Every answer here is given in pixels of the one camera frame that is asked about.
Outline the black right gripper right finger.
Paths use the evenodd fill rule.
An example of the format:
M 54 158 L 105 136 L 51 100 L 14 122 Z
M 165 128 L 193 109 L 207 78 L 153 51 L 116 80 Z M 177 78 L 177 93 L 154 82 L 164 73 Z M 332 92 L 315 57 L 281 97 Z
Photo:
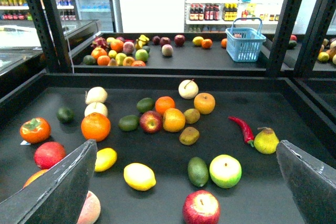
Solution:
M 335 223 L 335 169 L 287 140 L 276 156 L 304 222 Z

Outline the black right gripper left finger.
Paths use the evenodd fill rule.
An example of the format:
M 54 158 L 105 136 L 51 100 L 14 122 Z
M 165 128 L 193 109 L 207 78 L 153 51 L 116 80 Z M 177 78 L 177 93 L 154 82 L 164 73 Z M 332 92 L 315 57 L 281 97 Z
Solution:
M 1 202 L 1 223 L 76 223 L 86 200 L 97 144 L 88 140 Z

